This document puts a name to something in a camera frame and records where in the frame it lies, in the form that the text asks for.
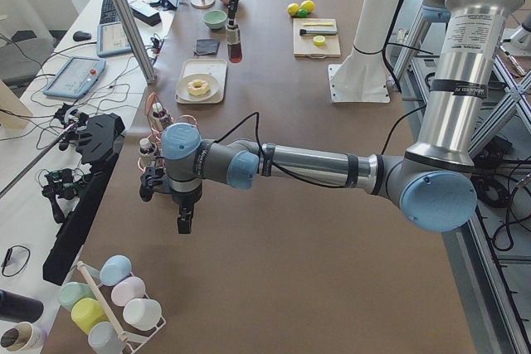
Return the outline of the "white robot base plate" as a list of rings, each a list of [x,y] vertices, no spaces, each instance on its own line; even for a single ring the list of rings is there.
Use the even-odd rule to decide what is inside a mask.
[[[329,91],[333,103],[389,103],[383,66],[328,66]]]

